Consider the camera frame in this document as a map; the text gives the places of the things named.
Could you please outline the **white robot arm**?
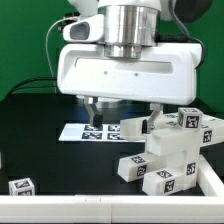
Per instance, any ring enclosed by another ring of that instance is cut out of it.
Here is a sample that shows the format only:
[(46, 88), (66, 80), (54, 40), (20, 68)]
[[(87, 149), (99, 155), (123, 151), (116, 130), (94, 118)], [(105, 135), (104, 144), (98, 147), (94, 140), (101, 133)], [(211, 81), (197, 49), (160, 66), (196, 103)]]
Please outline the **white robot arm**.
[(154, 116), (164, 104), (190, 104), (205, 49), (184, 24), (200, 18), (212, 1), (74, 2), (80, 16), (63, 29), (59, 90), (84, 98), (95, 127), (103, 123), (99, 98), (149, 102)]

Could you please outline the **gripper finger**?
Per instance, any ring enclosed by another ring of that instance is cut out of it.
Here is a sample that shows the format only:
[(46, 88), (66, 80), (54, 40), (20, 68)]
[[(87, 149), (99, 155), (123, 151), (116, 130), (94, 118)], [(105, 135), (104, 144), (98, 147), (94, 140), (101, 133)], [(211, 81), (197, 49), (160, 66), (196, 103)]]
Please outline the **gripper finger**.
[(163, 113), (163, 105), (161, 103), (151, 103), (150, 110), (152, 111), (148, 119), (142, 122), (142, 133), (150, 134), (154, 127), (155, 120)]
[(97, 97), (84, 97), (84, 106), (89, 114), (89, 123), (92, 127), (101, 128), (103, 123), (103, 115), (97, 108)]

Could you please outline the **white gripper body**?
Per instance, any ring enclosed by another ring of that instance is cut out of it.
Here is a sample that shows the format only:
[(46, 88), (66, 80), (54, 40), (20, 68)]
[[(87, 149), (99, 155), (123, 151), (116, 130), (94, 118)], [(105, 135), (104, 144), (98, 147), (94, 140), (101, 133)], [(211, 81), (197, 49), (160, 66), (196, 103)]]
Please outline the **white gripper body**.
[(139, 59), (112, 59), (96, 44), (68, 44), (59, 57), (57, 85), (64, 94), (188, 105), (196, 97), (196, 43), (145, 47)]

